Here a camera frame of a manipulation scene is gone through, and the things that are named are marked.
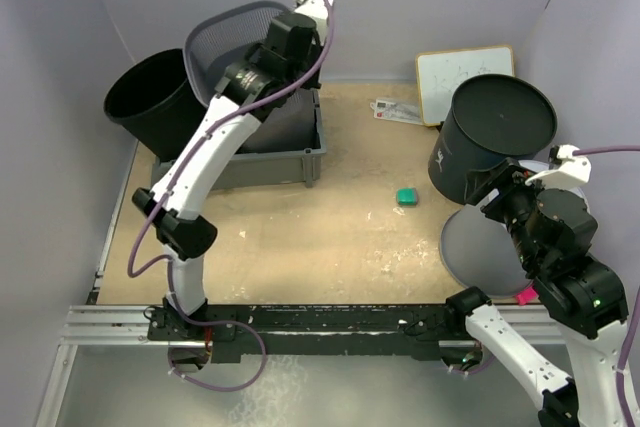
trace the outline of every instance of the white logo on bin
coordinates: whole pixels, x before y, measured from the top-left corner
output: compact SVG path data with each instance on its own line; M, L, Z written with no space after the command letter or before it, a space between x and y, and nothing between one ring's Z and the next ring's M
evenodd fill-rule
M438 167L440 167L440 173L442 173L442 161L444 160L444 155L442 155L442 150L438 149L438 158L436 162L438 163Z

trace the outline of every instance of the green block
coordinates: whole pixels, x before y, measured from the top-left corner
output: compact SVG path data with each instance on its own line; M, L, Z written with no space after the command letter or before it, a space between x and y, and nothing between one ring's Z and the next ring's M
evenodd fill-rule
M413 206L418 205L418 191L416 189L400 189L396 193L398 205Z

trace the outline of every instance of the wooden tabletop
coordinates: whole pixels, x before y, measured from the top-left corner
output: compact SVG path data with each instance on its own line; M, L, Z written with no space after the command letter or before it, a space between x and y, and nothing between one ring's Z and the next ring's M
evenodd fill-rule
M304 184L212 193L203 215L219 230L205 258L211 303L439 303L462 287L440 260L447 218L460 208L431 185L437 131L376 120L376 97L418 101L415 84L325 84L320 105L328 153L322 177ZM157 304L167 290L158 265L137 279L126 263L143 217L130 199L148 187L153 158L139 147L113 235L98 303ZM420 204L400 208L415 187ZM138 265L161 253L155 235Z

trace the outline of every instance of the black cylinder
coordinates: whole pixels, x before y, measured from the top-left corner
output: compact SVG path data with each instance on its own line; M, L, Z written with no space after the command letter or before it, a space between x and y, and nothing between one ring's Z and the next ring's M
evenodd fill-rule
M458 86L429 158L438 191L464 204L470 170L494 167L506 157L531 159L553 140L557 119L535 87L509 75L472 77Z
M120 77L105 98L104 112L166 162L180 155L205 109L187 81L182 50L172 49Z

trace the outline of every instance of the whiteboard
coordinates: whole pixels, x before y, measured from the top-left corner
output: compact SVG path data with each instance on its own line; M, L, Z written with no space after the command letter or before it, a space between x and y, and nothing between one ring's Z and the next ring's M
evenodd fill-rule
M465 80L481 74L514 75L513 50L509 45L475 49L425 52L416 56L422 121L444 122L451 98Z

